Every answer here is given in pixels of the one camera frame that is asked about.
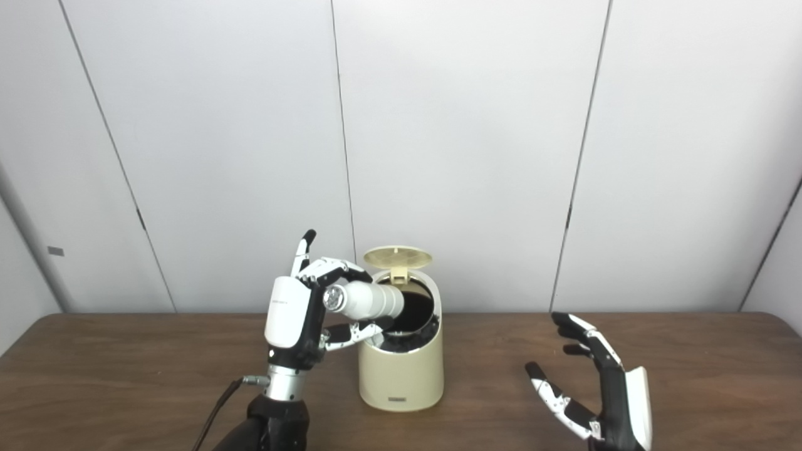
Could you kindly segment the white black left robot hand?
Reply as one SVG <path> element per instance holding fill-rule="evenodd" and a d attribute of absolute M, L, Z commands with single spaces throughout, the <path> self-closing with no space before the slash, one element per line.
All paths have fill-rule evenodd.
<path fill-rule="evenodd" d="M 327 351 L 389 330 L 404 310 L 400 289 L 374 283 L 355 263 L 329 257 L 312 261 L 315 237 L 315 229 L 304 233 L 290 274 L 273 283 L 264 327 L 271 366 L 309 371 Z"/>

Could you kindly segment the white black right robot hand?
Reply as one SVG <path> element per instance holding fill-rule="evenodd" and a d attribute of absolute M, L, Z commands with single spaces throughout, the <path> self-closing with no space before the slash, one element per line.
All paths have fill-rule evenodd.
<path fill-rule="evenodd" d="M 650 450 L 653 445 L 652 408 L 648 373 L 643 366 L 625 369 L 618 353 L 601 331 L 567 312 L 552 312 L 559 336 L 574 340 L 565 345 L 567 356 L 593 360 L 600 379 L 601 411 L 589 408 L 545 375 L 538 363 L 525 365 L 539 399 L 553 416 L 590 450 Z"/>

